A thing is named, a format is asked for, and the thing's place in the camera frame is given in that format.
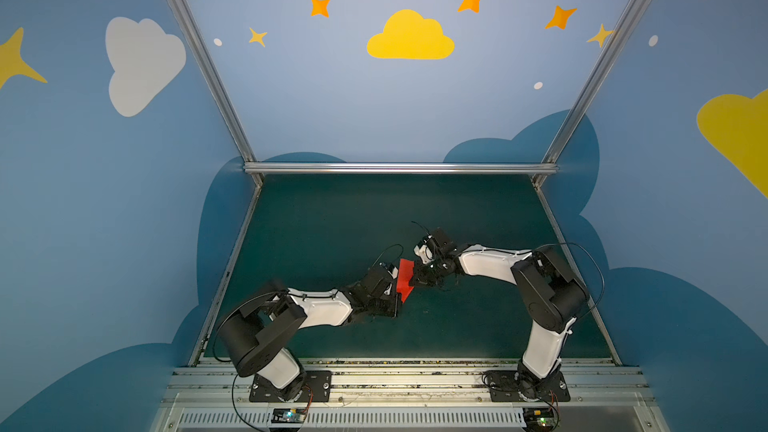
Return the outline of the red square paper sheet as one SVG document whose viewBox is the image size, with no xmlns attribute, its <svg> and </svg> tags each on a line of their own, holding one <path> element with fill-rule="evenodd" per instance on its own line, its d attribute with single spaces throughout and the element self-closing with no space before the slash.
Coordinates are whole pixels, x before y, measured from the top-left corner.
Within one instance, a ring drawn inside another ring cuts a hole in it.
<svg viewBox="0 0 768 432">
<path fill-rule="evenodd" d="M 401 259 L 398 265 L 396 292 L 402 303 L 405 303 L 414 289 L 411 280 L 414 276 L 415 263 L 411 260 Z"/>
</svg>

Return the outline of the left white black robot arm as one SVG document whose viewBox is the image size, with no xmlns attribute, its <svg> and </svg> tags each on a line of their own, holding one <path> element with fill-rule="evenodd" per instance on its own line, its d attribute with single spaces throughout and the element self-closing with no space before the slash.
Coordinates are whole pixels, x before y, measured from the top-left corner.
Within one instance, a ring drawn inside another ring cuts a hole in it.
<svg viewBox="0 0 768 432">
<path fill-rule="evenodd" d="M 302 329 L 342 327 L 371 317 L 394 318 L 402 305 L 397 281 L 373 275 L 328 291 L 301 291 L 271 280 L 236 306 L 217 325 L 222 345 L 240 377 L 278 401 L 293 402 L 307 386 L 307 374 L 288 344 Z"/>
</svg>

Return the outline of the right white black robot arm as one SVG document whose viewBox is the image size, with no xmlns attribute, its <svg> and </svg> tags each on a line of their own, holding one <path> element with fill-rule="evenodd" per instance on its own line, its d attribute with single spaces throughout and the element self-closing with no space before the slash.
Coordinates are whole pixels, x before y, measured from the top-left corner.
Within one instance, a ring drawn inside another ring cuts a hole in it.
<svg viewBox="0 0 768 432">
<path fill-rule="evenodd" d="M 584 282 L 562 261 L 553 247 L 533 250 L 493 249 L 427 237 L 414 247 L 419 262 L 411 286 L 434 287 L 450 274 L 486 277 L 516 286 L 532 319 L 527 348 L 511 381 L 492 390 L 515 391 L 523 401 L 553 397 L 565 401 L 561 352 L 578 314 L 588 304 Z"/>
</svg>

